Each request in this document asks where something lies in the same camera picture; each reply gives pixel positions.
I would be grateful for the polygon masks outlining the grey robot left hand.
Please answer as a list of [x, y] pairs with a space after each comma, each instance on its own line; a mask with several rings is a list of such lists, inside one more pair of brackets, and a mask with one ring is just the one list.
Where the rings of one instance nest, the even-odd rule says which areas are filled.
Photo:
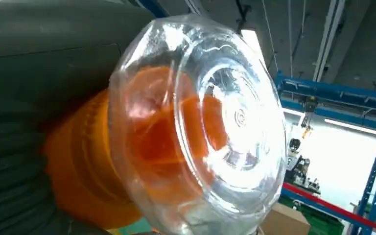
[[117, 0], [0, 0], [0, 119], [44, 118], [103, 88], [153, 18]]

